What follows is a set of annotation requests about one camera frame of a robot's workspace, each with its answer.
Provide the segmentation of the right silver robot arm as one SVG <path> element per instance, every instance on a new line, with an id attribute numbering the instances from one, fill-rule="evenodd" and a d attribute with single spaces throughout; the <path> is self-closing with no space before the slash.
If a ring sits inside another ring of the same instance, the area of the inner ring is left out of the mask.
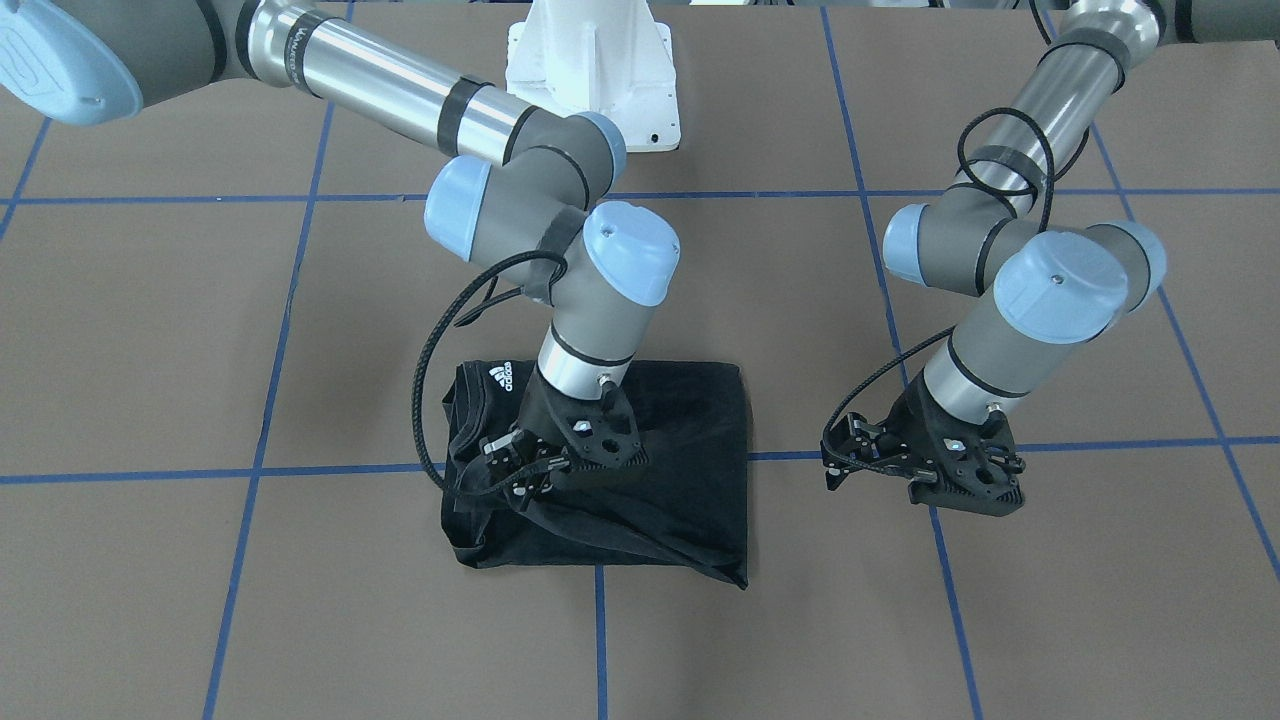
<path id="1" fill-rule="evenodd" d="M 3 94 L 3 511 L 403 477 L 412 364 L 474 270 L 434 151 L 233 79 L 93 128 Z"/>

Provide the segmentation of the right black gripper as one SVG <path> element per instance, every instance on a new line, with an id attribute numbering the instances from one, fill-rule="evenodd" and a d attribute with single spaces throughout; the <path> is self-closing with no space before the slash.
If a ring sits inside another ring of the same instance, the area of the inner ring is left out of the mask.
<path id="1" fill-rule="evenodd" d="M 534 366 L 517 428 L 484 439 L 486 468 L 498 484 L 532 500 L 553 480 L 586 480 L 591 460 L 591 401 L 562 393 Z"/>

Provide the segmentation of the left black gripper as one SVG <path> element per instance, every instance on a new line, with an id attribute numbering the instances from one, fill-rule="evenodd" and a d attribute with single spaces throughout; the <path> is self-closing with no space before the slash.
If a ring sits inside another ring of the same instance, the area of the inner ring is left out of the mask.
<path id="1" fill-rule="evenodd" d="M 849 413 L 820 434 L 826 487 L 837 489 L 852 473 L 870 469 L 922 483 L 952 480 L 957 455 L 945 439 L 961 439 L 961 421 L 947 413 L 924 380 L 911 380 L 883 425 Z"/>

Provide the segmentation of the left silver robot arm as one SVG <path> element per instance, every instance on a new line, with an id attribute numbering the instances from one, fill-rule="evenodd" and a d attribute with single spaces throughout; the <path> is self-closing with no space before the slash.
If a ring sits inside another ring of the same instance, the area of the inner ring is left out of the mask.
<path id="1" fill-rule="evenodd" d="M 841 402 L 820 434 L 829 489 L 858 471 L 901 478 L 914 503 L 1000 514 L 1020 501 L 1009 414 L 1076 350 L 1143 307 L 1167 272 L 1135 222 L 1051 220 L 1057 186 L 1102 106 L 1157 49 L 1277 38 L 1275 1 L 1069 1 L 1059 35 L 1011 105 L 975 117 L 938 200 L 901 208 L 884 269 L 977 299 L 922 343 L 932 357 L 887 418 Z"/>

